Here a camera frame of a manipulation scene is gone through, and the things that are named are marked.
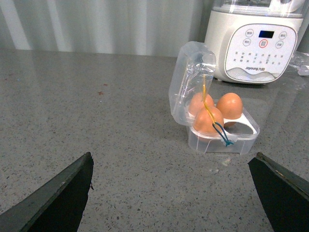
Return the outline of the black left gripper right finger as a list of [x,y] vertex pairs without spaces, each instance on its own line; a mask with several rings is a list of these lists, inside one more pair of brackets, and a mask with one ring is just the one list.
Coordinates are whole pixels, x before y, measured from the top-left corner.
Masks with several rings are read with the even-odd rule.
[[307,232],[309,182],[261,152],[248,165],[272,229],[275,232]]

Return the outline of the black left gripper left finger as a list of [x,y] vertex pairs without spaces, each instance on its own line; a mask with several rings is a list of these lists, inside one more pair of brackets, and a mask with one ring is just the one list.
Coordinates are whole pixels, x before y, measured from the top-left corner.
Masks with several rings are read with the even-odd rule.
[[0,216],[2,232],[76,232],[92,188],[94,161],[86,152]]

